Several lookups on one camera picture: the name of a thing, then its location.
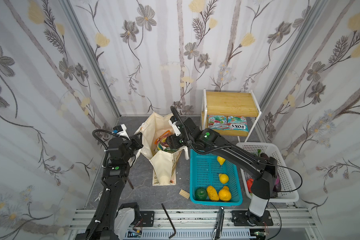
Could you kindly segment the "green snack bag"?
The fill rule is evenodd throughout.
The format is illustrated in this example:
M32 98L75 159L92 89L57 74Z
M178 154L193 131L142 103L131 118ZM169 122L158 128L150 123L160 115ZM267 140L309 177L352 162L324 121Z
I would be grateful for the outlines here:
M166 143L163 143L163 142L159 142L157 144L157 150L158 151L164 151L164 152L167 152L167 153L174 153L174 152L177 151L177 150L171 149L170 147L167 147Z

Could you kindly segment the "cream canvas grocery bag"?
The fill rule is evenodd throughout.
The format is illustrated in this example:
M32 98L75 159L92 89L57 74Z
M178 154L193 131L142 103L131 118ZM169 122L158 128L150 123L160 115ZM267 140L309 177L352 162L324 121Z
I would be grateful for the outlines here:
M187 147L180 147L174 153L158 151L155 140L167 130L174 133L173 128L169 124L172 114L161 116L152 113L145 122L141 124L136 134L143 133L143 145L141 154L146 157L154 168L153 186L175 186L176 166L182 153L185 154L186 160L189 160Z

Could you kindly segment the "orange pink snack bag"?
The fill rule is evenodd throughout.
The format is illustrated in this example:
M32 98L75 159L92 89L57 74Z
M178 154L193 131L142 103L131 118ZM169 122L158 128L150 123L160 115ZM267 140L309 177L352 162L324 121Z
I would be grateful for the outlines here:
M155 145L157 145L162 139L167 138L168 136L171 136L173 133L170 130L167 130L165 133L163 133L160 137L158 137L155 140Z

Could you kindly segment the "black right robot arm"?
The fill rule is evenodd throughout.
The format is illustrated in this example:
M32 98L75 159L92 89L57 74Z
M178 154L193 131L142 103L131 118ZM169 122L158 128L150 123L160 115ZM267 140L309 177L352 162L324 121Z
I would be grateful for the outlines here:
M170 125L175 132L169 137L171 148L177 149L186 146L200 155L214 154L252 176L254 180L251 186L253 197L245 216L249 226L257 226L263 220L264 212L273 193L278 175L277 161L251 154L233 145L212 129L200 130L190 118L183 121L174 106L171 106L171 112L173 116L170 118Z

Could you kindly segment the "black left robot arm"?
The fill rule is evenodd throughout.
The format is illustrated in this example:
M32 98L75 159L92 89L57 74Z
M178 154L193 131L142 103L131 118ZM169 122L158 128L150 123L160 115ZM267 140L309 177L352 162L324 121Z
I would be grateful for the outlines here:
M112 131L94 130L93 137L105 146L101 184L104 187L98 207L87 229L76 240L122 240L131 226L138 226L143 217L139 205L119 206L121 194L129 182L130 169L143 148L142 134L128 136L124 124Z

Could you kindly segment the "Fox's candy bag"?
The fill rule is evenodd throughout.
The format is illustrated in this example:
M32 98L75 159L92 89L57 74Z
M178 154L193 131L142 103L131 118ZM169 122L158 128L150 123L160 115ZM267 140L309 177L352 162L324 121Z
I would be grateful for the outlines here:
M236 116L210 115L208 116L208 128L221 131L237 130L249 132L247 119Z

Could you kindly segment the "teal plastic basket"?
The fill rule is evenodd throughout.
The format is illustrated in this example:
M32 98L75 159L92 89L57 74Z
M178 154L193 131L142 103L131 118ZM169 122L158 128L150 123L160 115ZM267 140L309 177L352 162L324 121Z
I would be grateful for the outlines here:
M219 174L226 174L229 181L222 184L219 180ZM197 201L195 199L195 191L197 188L207 188L213 186L217 191L220 191L224 186L228 186L232 194L232 199L229 202L213 202L207 198L206 201ZM237 167L225 161L220 166L217 161L217 156L200 155L194 150L190 150L190 199L193 203L204 206L239 206L243 202L242 190L240 186L239 174Z

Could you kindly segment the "small wooden block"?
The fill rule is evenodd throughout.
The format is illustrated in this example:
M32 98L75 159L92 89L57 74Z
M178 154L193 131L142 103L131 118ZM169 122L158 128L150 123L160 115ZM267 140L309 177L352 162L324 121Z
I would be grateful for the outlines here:
M179 194L186 199L190 198L190 193L188 193L187 191L185 191L183 189L180 190Z

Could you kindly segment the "green bell pepper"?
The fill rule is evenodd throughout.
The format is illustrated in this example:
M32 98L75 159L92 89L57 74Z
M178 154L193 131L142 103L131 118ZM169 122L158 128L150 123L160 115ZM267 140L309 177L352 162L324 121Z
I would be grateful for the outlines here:
M197 201L206 201L208 198L208 193L205 188L197 188L195 191L195 199Z

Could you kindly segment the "yellow gourd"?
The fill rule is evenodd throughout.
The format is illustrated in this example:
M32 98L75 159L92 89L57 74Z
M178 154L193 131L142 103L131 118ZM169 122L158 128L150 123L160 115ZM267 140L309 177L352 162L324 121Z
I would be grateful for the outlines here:
M232 194L228 186L224 186L218 193L219 199L223 202L229 202L232 199Z

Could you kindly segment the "red tomato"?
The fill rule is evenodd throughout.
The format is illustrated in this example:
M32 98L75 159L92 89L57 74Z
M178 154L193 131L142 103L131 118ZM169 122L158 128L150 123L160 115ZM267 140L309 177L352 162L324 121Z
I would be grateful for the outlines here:
M248 179L248 180L246 181L246 183L247 183L248 191L249 191L249 193L251 194L251 193L252 193L252 186L253 186L254 180L253 180L253 179Z

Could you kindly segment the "black metal cylinder tool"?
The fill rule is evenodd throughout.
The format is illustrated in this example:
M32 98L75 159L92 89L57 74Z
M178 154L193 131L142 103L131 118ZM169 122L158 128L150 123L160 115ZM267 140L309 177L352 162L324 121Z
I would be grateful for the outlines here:
M223 223L224 223L225 210L224 207L219 208L216 226L214 228L212 239L219 240L222 235Z

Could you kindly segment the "white plastic basket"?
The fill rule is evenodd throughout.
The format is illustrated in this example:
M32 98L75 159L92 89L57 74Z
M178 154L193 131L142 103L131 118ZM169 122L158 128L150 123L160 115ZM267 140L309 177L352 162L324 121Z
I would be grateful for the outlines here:
M237 146L255 155L258 154L258 150L261 150L261 153L265 153L268 157L272 157L276 159L278 165L286 167L285 161L282 157L280 150L274 144L245 142L245 143L237 143ZM297 191L292 191L296 189L296 186L291 177L290 171L285 168L278 168L278 174L280 178L282 192L278 193L277 198L270 199L269 202L285 203L285 204L297 202L299 200L299 193Z

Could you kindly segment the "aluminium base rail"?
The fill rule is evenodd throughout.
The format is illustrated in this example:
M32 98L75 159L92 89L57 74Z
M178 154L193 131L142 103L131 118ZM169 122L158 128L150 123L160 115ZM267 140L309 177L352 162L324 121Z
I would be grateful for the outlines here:
M210 240L217 222L216 210L167 210L177 234L175 240ZM253 230L264 230L266 239L273 240L321 240L322 236L307 209L303 208L270 208L269 220L273 225L254 227ZM250 239L251 227L235 226L233 210L225 210L223 223L223 240ZM164 210L156 210L153 226L142 227L142 240L168 240L173 233Z

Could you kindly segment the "black hex key on rail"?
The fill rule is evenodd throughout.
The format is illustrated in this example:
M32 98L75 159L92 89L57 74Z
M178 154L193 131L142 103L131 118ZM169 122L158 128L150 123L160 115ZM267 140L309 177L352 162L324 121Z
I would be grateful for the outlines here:
M164 203L161 203L161 206L162 206L162 208L163 208L163 210L165 212L165 215L166 215L166 217L167 217L167 219L168 219L168 221L169 221L169 223L170 223L170 225L172 227L172 230L173 230L173 233L169 236L169 240L171 240L177 234L177 230L176 230L176 228L175 228L175 226L173 224L172 219L169 216L169 213L168 213Z

